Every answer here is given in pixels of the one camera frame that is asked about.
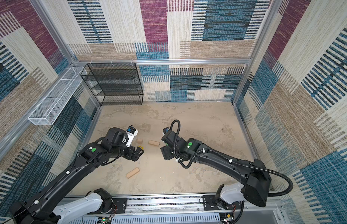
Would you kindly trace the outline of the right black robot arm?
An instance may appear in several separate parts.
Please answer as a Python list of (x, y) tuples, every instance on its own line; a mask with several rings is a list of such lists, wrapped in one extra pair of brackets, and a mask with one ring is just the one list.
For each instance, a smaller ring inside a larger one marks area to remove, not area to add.
[(266, 206), (272, 179), (264, 171), (266, 167), (262, 161), (234, 158), (193, 138), (186, 141), (168, 127), (163, 129), (161, 140), (165, 144), (161, 148), (165, 160), (176, 159), (185, 169), (193, 163), (204, 164), (237, 180), (236, 184), (220, 185), (213, 199), (218, 208), (227, 209), (239, 201), (247, 201), (258, 207)]

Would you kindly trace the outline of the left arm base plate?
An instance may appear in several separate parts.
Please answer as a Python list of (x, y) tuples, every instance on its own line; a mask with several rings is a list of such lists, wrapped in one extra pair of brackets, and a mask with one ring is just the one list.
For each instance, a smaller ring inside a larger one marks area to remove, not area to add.
[(112, 198), (105, 200), (103, 205), (100, 206), (99, 210), (90, 212), (88, 215), (99, 215), (99, 214), (124, 214), (126, 212), (127, 198)]

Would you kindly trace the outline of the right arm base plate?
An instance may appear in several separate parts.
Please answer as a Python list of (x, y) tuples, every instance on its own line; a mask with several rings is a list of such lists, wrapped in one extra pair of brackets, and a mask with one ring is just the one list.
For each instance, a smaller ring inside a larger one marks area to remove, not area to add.
[(203, 195), (200, 197), (199, 202), (203, 204), (205, 211), (214, 211), (214, 210), (234, 210), (241, 209), (242, 205), (240, 202), (234, 202), (228, 204), (221, 200), (215, 195)]

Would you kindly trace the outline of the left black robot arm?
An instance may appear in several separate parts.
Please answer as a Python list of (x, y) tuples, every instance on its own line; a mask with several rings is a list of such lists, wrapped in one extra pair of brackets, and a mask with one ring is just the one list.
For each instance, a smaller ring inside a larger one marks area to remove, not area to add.
[(144, 151), (132, 146), (138, 131), (111, 128), (105, 137), (87, 144), (74, 161), (39, 193), (24, 203), (14, 202), (10, 207), (15, 224), (66, 224), (91, 212), (110, 213), (114, 209), (112, 196), (97, 189), (86, 197), (59, 205), (60, 201), (96, 168), (108, 165), (121, 157), (137, 161)]

